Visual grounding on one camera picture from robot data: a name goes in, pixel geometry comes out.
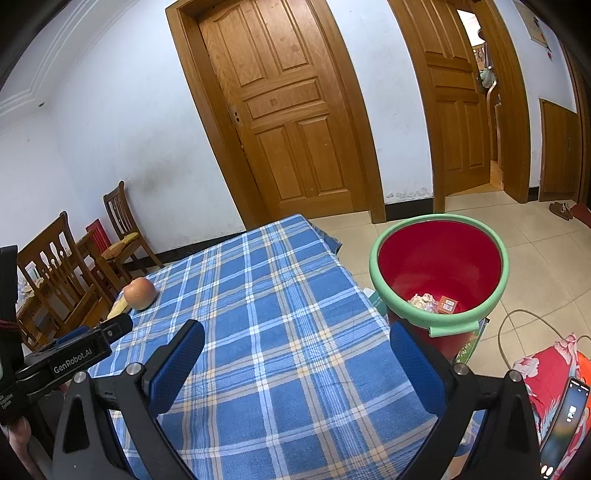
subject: phone screen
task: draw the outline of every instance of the phone screen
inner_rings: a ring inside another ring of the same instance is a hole
[[[569,378],[562,404],[540,452],[543,480],[551,479],[562,461],[581,421],[588,397],[589,387],[576,378]]]

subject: blue gripper pad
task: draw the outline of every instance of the blue gripper pad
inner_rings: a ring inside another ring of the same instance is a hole
[[[88,325],[81,325],[78,328],[72,330],[71,332],[59,337],[56,340],[56,345],[63,345],[68,340],[72,340],[73,338],[76,338],[77,336],[82,335],[88,331],[90,331],[90,327]]]
[[[390,327],[390,347],[423,404],[423,408],[441,417],[447,408],[443,380],[400,322]]]
[[[188,320],[168,345],[158,347],[146,362],[142,389],[153,417],[167,412],[173,405],[204,345],[203,325]]]

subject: screw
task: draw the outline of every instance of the screw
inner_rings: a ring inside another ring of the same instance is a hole
[[[515,383],[522,380],[521,374],[517,370],[509,370],[509,378]]]
[[[133,364],[129,364],[125,368],[125,371],[128,373],[128,375],[138,374],[140,372],[140,370],[142,370],[142,364],[139,364],[138,362],[135,362]]]
[[[78,372],[74,375],[74,382],[82,383],[84,380],[86,380],[86,372]]]
[[[453,371],[462,377],[470,373],[470,368],[466,364],[454,364]]]

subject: red mat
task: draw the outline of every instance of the red mat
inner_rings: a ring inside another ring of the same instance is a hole
[[[584,203],[577,203],[577,205],[570,209],[570,213],[591,228],[591,212]]]

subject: open door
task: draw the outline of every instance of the open door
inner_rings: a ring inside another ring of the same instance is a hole
[[[432,155],[434,175],[444,176],[444,194],[488,183],[491,156],[486,96],[456,7],[444,0],[389,1],[417,71],[431,152],[439,149],[443,157],[443,165],[438,165],[440,152]],[[430,121],[433,118],[439,120],[438,126]]]

